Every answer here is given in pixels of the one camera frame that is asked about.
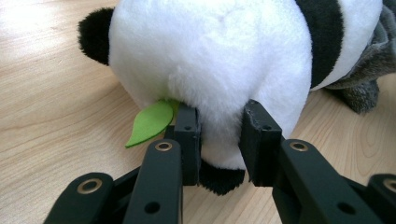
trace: green leaf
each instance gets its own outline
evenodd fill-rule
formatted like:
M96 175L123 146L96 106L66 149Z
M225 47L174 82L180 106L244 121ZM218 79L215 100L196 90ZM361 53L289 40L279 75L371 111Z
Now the green leaf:
M157 136L172 122L172 104L161 100L140 111L134 119L132 135L126 147L134 147Z
M166 101L169 103L170 106L172 106L173 110L174 110L174 117L177 117L177 112L178 112L178 105L180 104L179 101L176 100L169 100Z

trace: white plush body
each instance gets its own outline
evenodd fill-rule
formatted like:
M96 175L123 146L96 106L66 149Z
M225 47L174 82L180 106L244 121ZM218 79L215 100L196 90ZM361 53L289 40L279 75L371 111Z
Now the white plush body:
M238 141L248 99L288 138L310 89L311 38L294 0L121 0L109 37L110 67L141 108L175 99L199 109L202 157L217 167L245 169Z

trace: wooden table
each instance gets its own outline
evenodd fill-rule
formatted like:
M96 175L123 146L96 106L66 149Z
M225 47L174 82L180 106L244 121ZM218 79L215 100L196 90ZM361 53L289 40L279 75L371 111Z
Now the wooden table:
M41 223L80 175L118 178L147 145L124 149L134 102L111 70L78 49L77 25L118 1L1 0L0 223ZM378 107L352 112L315 91L292 137L314 144L341 174L366 184L396 173L396 76L379 80ZM279 223L271 189L245 183L219 197L184 188L185 223Z

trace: black plush ear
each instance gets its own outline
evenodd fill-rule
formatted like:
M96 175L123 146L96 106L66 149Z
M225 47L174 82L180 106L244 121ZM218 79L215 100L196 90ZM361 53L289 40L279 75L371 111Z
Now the black plush ear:
M78 24L79 48L88 57L108 65L108 30L114 8L101 8Z
M201 162L200 184L218 195L225 195L244 182L244 170L220 169Z

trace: stuffed animal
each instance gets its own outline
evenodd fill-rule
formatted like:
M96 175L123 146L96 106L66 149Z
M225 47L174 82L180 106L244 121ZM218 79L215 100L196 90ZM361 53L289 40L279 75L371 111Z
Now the stuffed animal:
M79 42L140 108L161 99L198 108L201 182L224 194L243 181L249 99L285 138L310 91L336 90L358 113L375 106L376 79L396 71L394 8L394 0L120 0L79 24Z

